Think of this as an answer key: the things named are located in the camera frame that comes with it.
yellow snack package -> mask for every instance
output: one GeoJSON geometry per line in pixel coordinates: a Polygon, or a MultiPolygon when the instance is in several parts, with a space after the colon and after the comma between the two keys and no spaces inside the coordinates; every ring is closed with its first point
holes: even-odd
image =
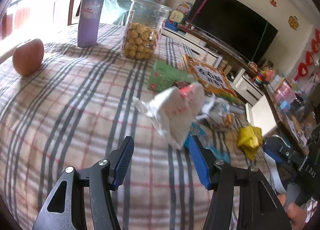
{"type": "Polygon", "coordinates": [[[254,155],[261,145],[261,128],[251,125],[239,128],[237,147],[242,148],[242,150],[250,160],[254,160],[254,155]]]}

green package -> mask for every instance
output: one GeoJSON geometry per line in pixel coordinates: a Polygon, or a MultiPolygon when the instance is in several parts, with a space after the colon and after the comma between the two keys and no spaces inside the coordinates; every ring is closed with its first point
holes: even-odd
{"type": "Polygon", "coordinates": [[[174,85],[175,82],[193,83],[193,74],[181,71],[169,66],[165,61],[157,60],[148,82],[148,89],[155,92],[164,91],[174,85]]]}

jar of cookies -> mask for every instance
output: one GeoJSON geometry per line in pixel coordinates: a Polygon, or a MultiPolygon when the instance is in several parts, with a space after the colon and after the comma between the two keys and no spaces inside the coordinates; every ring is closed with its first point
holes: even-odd
{"type": "Polygon", "coordinates": [[[131,0],[122,53],[131,59],[149,59],[155,52],[171,9],[151,1],[131,0]]]}

television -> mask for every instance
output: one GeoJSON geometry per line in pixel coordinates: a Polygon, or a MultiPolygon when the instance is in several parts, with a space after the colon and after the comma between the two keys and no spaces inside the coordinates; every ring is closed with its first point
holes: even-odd
{"type": "Polygon", "coordinates": [[[195,1],[187,22],[236,50],[248,62],[257,63],[278,30],[237,0],[204,1],[195,1]]]}

finger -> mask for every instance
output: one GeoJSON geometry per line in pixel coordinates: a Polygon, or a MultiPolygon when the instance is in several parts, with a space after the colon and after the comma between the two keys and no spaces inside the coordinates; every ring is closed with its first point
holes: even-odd
{"type": "Polygon", "coordinates": [[[278,199],[279,199],[281,205],[284,207],[285,201],[286,201],[286,196],[285,196],[285,194],[278,195],[278,199]]]}
{"type": "Polygon", "coordinates": [[[295,203],[290,203],[287,209],[287,215],[292,220],[292,229],[301,230],[307,217],[307,212],[295,203]]]}

